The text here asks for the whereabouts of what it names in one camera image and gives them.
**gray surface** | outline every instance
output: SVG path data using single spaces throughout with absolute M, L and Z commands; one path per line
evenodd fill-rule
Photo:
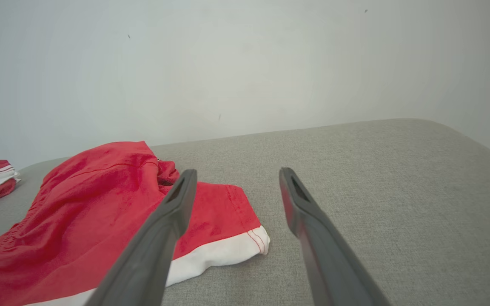
M 272 242 L 267 256 L 167 288 L 166 305 L 312 304 L 286 228 L 278 170 L 292 167 L 396 305 L 490 304 L 490 150 L 412 119 L 358 122 L 154 147 L 198 179 L 241 186 Z M 0 234 L 58 161 L 23 169 L 0 200 Z

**white wall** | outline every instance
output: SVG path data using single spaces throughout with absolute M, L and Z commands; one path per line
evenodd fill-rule
M 490 1 L 0 0 L 0 159 L 17 168 L 399 117 L 490 147 Z

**wall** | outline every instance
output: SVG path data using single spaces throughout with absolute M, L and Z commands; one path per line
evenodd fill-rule
M 0 0 L 0 159 L 17 168 L 400 117 L 490 147 L 490 1 Z

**gray fabric surface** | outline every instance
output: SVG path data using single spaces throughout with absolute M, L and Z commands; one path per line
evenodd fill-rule
M 490 304 L 490 150 L 415 119 L 358 122 L 152 148 L 198 180 L 241 186 L 272 242 L 267 256 L 167 288 L 165 305 L 311 305 L 278 185 L 291 167 L 395 305 Z M 24 217 L 43 176 L 21 171 L 0 200 L 0 234 Z

